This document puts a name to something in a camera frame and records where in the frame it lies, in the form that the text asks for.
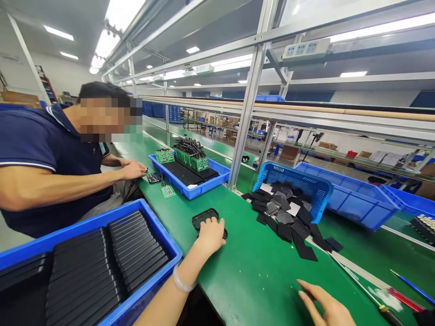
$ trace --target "electrical socket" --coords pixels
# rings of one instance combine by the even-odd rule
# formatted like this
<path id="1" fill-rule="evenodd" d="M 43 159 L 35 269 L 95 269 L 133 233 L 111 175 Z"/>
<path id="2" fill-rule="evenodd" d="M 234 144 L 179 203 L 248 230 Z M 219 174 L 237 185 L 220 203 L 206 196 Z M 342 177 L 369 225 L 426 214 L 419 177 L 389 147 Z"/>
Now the electrical socket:
<path id="1" fill-rule="evenodd" d="M 295 53 L 295 47 L 290 47 L 290 48 L 288 48 L 288 50 L 287 50 L 287 57 L 291 57 L 292 55 L 294 55 L 294 53 Z"/>
<path id="2" fill-rule="evenodd" d="M 298 46 L 296 48 L 296 55 L 302 55 L 302 54 L 304 54 L 305 53 L 305 47 L 306 47 L 305 44 L 301 44 L 300 46 Z"/>
<path id="3" fill-rule="evenodd" d="M 317 49 L 317 42 L 308 43 L 307 51 L 305 52 L 305 54 L 315 53 L 316 49 Z"/>

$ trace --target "power outlet strip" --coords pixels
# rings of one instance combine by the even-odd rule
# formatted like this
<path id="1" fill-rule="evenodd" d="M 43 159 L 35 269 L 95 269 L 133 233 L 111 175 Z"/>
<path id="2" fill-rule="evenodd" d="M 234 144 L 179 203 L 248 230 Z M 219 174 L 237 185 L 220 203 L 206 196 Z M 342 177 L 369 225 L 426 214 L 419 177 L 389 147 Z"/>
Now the power outlet strip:
<path id="1" fill-rule="evenodd" d="M 308 58 L 323 58 L 328 53 L 330 44 L 331 40 L 329 38 L 322 38 L 287 45 L 282 55 L 282 61 L 289 62 Z"/>

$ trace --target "small black device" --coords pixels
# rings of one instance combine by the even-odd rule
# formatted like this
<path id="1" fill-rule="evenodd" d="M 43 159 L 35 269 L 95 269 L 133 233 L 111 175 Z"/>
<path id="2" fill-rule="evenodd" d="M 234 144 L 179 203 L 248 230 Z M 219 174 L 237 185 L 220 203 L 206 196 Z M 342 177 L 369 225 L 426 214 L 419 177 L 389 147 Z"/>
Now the small black device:
<path id="1" fill-rule="evenodd" d="M 158 173 L 149 173 L 146 175 L 149 183 L 156 183 L 162 180 L 162 177 Z"/>

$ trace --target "green workbench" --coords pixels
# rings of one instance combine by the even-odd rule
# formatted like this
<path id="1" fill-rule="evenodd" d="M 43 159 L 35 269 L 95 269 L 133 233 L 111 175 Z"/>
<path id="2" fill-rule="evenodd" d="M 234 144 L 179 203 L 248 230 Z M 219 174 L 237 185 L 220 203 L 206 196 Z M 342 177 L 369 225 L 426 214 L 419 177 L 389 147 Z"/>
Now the green workbench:
<path id="1" fill-rule="evenodd" d="M 173 145 L 174 134 L 147 123 L 143 128 L 160 142 Z M 174 126 L 170 129 L 180 135 L 195 136 L 204 146 L 232 157 L 230 146 L 207 142 L 198 134 Z M 148 135 L 145 134 L 138 143 L 115 145 L 124 157 L 137 159 L 147 165 L 150 172 L 156 171 L 148 155 L 162 145 Z M 231 166 L 228 159 L 212 151 L 206 152 L 211 159 Z M 254 170 L 241 166 L 237 188 L 242 192 L 251 191 L 257 176 Z M 164 199 L 157 189 L 159 184 L 150 185 L 142 181 L 140 187 L 184 254 L 198 235 L 191 224 L 192 216 L 215 208 L 220 217 L 225 218 L 227 245 L 209 260 L 199 282 L 227 325 L 309 325 L 310 317 L 297 295 L 300 289 L 297 278 L 325 288 L 347 306 L 357 324 L 386 325 L 376 307 L 325 252 L 314 247 L 319 262 L 301 259 L 292 245 L 279 239 L 267 226 L 256 222 L 257 213 L 249 203 L 224 186 L 191 201 L 178 190 L 175 190 L 177 196 Z M 324 236 L 333 236 L 344 245 L 341 252 L 344 257 L 430 307 L 393 277 L 389 268 L 407 275 L 429 294 L 434 294 L 430 277 L 435 271 L 435 253 L 385 230 L 368 233 L 331 212 L 325 212 L 320 229 Z M 419 264 L 425 268 L 416 268 Z M 408 308 L 396 314 L 405 325 L 416 325 Z"/>

